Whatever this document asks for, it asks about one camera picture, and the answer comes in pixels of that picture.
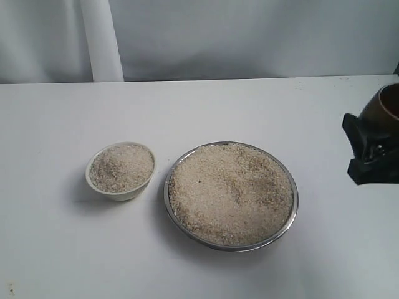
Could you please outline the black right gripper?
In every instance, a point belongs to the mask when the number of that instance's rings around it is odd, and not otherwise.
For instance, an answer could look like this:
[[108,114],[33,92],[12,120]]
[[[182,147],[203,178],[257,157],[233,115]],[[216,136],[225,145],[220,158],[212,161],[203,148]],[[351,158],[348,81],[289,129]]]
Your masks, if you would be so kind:
[[344,115],[342,128],[355,157],[347,170],[355,184],[398,184],[398,150],[374,159],[379,139],[377,128],[350,113]]

